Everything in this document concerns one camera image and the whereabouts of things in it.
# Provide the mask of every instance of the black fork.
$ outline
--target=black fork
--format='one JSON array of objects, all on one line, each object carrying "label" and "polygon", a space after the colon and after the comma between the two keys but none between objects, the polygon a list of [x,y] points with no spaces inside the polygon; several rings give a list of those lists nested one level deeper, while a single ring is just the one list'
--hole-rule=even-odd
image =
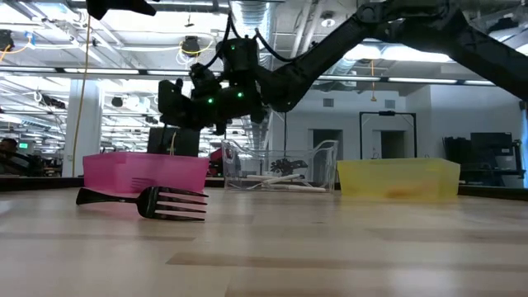
[{"label": "black fork", "polygon": [[183,214],[160,214],[156,210],[162,211],[178,211],[183,213],[205,213],[205,210],[195,210],[192,208],[187,208],[185,206],[172,206],[172,205],[163,205],[159,202],[172,202],[172,203],[181,203],[187,205],[207,205],[205,202],[195,201],[191,199],[186,199],[183,197],[172,197],[165,196],[164,194],[178,194],[184,196],[194,196],[194,197],[207,197],[207,195],[196,193],[192,191],[180,190],[169,188],[165,186],[150,186],[145,188],[139,194],[138,198],[125,198],[119,196],[112,196],[108,194],[103,194],[97,191],[92,191],[87,188],[81,188],[77,194],[77,200],[75,201],[77,205],[85,205],[90,203],[99,203],[99,202],[121,202],[121,203],[133,203],[138,206],[139,214],[148,219],[168,219],[176,221],[203,221],[202,218],[196,218],[192,216],[185,216]]}]

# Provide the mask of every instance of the white pillar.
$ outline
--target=white pillar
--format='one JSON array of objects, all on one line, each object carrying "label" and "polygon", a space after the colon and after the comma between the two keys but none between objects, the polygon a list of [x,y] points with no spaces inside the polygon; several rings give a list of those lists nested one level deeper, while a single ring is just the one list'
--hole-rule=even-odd
[{"label": "white pillar", "polygon": [[87,80],[79,121],[75,152],[75,174],[73,172],[73,140],[77,126],[83,81],[72,79],[69,89],[68,119],[66,121],[66,144],[64,147],[63,177],[78,177],[84,174],[83,157],[99,153],[101,147],[101,120],[104,94],[98,81]]}]

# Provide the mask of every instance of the yellow plastic bin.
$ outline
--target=yellow plastic bin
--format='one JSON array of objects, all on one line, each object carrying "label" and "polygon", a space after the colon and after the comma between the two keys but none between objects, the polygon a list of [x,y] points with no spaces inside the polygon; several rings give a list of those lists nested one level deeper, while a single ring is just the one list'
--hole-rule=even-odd
[{"label": "yellow plastic bin", "polygon": [[460,165],[441,158],[337,162],[344,199],[453,201]]}]

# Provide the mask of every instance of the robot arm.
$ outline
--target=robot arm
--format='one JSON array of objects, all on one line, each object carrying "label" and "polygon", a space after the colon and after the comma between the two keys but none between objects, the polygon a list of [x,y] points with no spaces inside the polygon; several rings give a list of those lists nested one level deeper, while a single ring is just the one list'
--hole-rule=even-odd
[{"label": "robot arm", "polygon": [[[192,129],[216,125],[222,134],[227,121],[234,117],[249,114],[258,123],[265,105],[275,111],[291,111],[321,74],[366,37],[448,54],[476,74],[528,101],[528,58],[476,31],[449,0],[388,0],[361,6],[319,44],[275,71],[257,64],[254,39],[228,40],[230,46],[219,47],[224,60],[221,78],[215,78],[203,67],[191,70],[195,84],[192,99],[178,93],[171,82],[160,82],[162,121]],[[218,81],[222,79],[229,80],[228,88],[219,87]],[[255,82],[260,85],[260,92]],[[240,94],[249,96],[247,100],[237,100]]]}]

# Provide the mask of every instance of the fork handle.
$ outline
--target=fork handle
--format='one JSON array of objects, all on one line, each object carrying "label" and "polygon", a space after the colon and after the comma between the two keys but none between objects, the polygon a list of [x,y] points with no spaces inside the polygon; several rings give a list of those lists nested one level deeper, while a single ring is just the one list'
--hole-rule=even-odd
[{"label": "fork handle", "polygon": [[121,203],[136,203],[136,198],[124,198],[119,196],[112,196],[107,194],[102,194],[97,191],[88,190],[87,188],[81,188],[77,194],[77,200],[75,203],[77,205],[85,205],[89,203],[99,203],[99,202],[121,202]]}]

